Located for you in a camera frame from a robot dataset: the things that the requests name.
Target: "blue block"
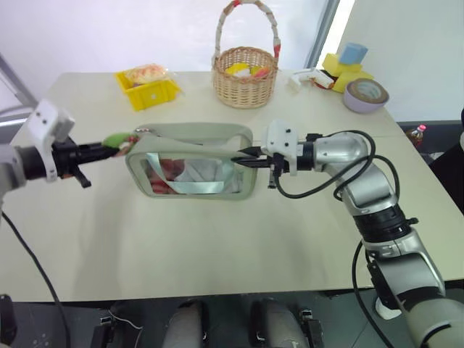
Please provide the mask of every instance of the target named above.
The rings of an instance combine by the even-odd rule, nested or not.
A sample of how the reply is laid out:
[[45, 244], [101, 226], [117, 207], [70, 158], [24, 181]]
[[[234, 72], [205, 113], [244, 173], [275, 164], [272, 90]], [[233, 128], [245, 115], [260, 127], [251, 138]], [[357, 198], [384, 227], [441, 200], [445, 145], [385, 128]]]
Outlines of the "blue block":
[[343, 49], [339, 62], [343, 64], [360, 64], [367, 51], [367, 47], [349, 42]]

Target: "clear pouch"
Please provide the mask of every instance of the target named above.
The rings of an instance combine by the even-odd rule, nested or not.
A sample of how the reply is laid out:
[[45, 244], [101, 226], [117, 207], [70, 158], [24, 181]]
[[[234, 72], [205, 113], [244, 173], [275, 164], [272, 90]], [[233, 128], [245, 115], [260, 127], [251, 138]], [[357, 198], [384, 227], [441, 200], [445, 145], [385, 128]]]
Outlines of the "clear pouch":
[[149, 124], [126, 155], [129, 172], [153, 198], [244, 199], [256, 169], [231, 161], [252, 145], [252, 132], [227, 123]]

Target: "basket handle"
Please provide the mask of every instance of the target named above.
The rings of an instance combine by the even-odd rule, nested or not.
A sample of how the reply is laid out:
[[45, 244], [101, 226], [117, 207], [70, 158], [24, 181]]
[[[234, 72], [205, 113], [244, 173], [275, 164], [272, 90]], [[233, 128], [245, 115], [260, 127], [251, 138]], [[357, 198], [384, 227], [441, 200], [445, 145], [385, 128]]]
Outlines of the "basket handle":
[[261, 11], [263, 11], [266, 14], [266, 17], [268, 17], [269, 22], [271, 24], [271, 28], [273, 29], [274, 33], [274, 57], [275, 60], [278, 61], [278, 56], [281, 52], [281, 40], [278, 37], [277, 33], [277, 22], [276, 19], [274, 18], [274, 14], [272, 11], [264, 5], [260, 0], [233, 0], [230, 2], [229, 5], [227, 5], [223, 12], [220, 14], [219, 18], [219, 23], [217, 24], [216, 28], [216, 47], [215, 47], [215, 54], [212, 56], [212, 64], [214, 66], [215, 61], [219, 58], [220, 56], [220, 37], [223, 33], [223, 26], [225, 22], [225, 18], [235, 9], [238, 5], [242, 4], [255, 4]]

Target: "white wall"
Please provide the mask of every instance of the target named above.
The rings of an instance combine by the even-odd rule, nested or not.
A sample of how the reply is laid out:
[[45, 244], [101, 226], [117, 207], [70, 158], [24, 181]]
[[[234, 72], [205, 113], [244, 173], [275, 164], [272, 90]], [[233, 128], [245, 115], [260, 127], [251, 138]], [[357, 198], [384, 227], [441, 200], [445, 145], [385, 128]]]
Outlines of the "white wall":
[[[327, 0], [264, 0], [282, 40], [280, 67], [303, 67]], [[156, 62], [210, 70], [215, 31], [229, 0], [0, 1], [0, 51], [40, 99], [63, 72], [119, 71]], [[223, 48], [272, 50], [270, 23], [240, 6], [223, 28]]]
[[463, 0], [356, 0], [340, 47], [369, 48], [364, 68], [395, 120], [457, 120], [464, 107]]

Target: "purple tape roll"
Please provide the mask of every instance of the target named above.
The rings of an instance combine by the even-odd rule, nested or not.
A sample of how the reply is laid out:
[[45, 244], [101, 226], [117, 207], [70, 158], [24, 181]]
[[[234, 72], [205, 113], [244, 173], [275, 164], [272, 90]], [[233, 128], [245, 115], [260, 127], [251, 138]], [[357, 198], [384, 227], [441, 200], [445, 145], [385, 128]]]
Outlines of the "purple tape roll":
[[[376, 103], [370, 103], [368, 101], [365, 101], [365, 100], [361, 100], [361, 99], [358, 99], [356, 96], [353, 96], [349, 90], [351, 89], [351, 85], [354, 83], [354, 81], [348, 83], [346, 86], [345, 86], [345, 93], [343, 94], [343, 104], [345, 104], [345, 106], [354, 111], [354, 112], [359, 112], [360, 114], [367, 114], [369, 112], [373, 112], [379, 108], [381, 108], [382, 106], [385, 105], [385, 103], [388, 102], [389, 100], [389, 95], [386, 94], [385, 97], [384, 97], [384, 100], [382, 100], [381, 102], [376, 102]], [[370, 83], [371, 83], [371, 87], [372, 87], [372, 92], [375, 93], [377, 90], [378, 90], [378, 87], [380, 86], [377, 82], [373, 81], [373, 80], [370, 80]], [[367, 81], [363, 81], [363, 84], [364, 84], [364, 88], [369, 88], [369, 82]]]

